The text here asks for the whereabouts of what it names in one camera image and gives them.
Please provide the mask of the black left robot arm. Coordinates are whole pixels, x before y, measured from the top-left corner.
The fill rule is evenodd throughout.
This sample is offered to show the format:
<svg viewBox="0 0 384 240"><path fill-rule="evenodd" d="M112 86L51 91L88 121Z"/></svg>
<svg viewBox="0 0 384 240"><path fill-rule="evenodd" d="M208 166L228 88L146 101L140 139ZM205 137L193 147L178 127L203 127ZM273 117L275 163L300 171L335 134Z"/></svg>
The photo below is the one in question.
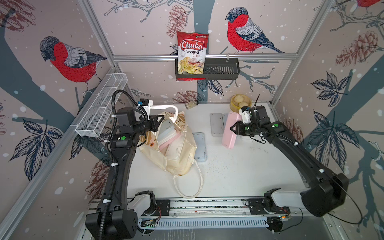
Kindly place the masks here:
<svg viewBox="0 0 384 240"><path fill-rule="evenodd" d="M163 115L150 115L145 110L148 99L136 102L124 90L112 95L112 130L105 149L110 167L105 191L97 211L86 217L86 228L97 240L131 239L137 232L138 213L127 209L127 186L130 169L140 137L155 132L164 120Z"/></svg>

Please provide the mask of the grey pencil case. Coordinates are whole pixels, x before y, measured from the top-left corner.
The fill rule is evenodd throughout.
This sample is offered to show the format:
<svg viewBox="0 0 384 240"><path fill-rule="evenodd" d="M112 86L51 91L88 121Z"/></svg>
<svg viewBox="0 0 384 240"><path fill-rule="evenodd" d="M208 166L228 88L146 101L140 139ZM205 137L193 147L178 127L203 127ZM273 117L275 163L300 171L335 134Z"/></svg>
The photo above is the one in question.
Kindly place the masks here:
<svg viewBox="0 0 384 240"><path fill-rule="evenodd" d="M195 152L195 160L197 162L207 161L207 147L204 133L193 133L197 149Z"/></svg>

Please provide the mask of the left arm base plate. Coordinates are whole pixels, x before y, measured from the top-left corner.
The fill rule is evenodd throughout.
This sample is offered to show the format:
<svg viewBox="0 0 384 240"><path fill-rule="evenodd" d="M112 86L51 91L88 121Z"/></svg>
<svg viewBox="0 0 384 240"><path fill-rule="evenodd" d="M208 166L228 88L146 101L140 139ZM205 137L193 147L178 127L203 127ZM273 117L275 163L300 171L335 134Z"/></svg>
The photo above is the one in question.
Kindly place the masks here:
<svg viewBox="0 0 384 240"><path fill-rule="evenodd" d="M129 206L139 217L162 217L170 215L171 201L156 199L156 204L151 207L148 199L134 200L129 203Z"/></svg>

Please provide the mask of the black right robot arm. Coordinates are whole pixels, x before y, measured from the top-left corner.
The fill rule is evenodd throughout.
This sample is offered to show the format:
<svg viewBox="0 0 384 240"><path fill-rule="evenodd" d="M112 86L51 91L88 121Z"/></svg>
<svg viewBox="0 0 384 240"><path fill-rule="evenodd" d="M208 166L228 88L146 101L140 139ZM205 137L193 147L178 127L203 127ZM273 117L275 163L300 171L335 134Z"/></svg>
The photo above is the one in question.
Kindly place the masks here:
<svg viewBox="0 0 384 240"><path fill-rule="evenodd" d="M344 174L335 174L318 162L293 137L289 129L279 121L271 122L265 107L244 107L236 119L227 118L225 131L237 136L262 140L280 150L304 177L309 189L298 192L284 192L273 189L269 192L273 203L281 207L305 208L313 216L322 217L345 203L349 179Z"/></svg>

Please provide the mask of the white pencil case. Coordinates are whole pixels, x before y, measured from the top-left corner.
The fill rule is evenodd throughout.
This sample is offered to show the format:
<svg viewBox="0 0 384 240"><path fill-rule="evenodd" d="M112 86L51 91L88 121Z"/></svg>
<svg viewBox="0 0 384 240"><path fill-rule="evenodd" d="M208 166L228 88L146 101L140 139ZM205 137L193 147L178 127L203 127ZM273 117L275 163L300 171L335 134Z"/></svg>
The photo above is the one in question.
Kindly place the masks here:
<svg viewBox="0 0 384 240"><path fill-rule="evenodd" d="M224 120L223 114L211 113L210 114L211 133L213 137L222 137L224 134Z"/></svg>

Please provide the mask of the cream canvas tote bag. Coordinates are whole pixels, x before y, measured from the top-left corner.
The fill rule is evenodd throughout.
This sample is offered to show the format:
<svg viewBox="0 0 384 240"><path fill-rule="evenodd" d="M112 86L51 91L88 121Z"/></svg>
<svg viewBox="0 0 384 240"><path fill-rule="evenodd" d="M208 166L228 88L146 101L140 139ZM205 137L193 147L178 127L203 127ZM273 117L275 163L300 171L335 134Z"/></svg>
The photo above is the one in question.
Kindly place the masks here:
<svg viewBox="0 0 384 240"><path fill-rule="evenodd" d="M181 135L164 151L160 151L157 140L157 133L159 131L148 131L143 137L140 138L141 146L139 149L141 153L144 154L144 156L146 156L160 169L168 171L173 175L175 189L182 198L194 199L201 193L203 189L204 178L201 169L195 160L197 145L195 143L193 133L189 128L188 123L186 122L185 113L179 112L179 109L174 105L152 106L151 111L152 110L162 110L163 112L160 115L165 116L163 122L166 120L171 120L175 124L175 128L180 131ZM197 193L192 196L186 196L179 190L177 177L186 175L193 165L195 165L199 171L200 186Z"/></svg>

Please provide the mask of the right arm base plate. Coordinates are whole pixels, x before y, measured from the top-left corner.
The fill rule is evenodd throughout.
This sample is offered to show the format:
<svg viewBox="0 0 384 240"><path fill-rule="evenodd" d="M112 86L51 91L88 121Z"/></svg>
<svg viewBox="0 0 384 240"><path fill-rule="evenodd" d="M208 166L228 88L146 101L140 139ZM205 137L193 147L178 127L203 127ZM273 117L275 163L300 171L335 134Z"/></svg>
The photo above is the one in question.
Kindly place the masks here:
<svg viewBox="0 0 384 240"><path fill-rule="evenodd" d="M252 215L290 215L291 211L288 207L278 207L270 199L248 199L245 206L249 208Z"/></svg>

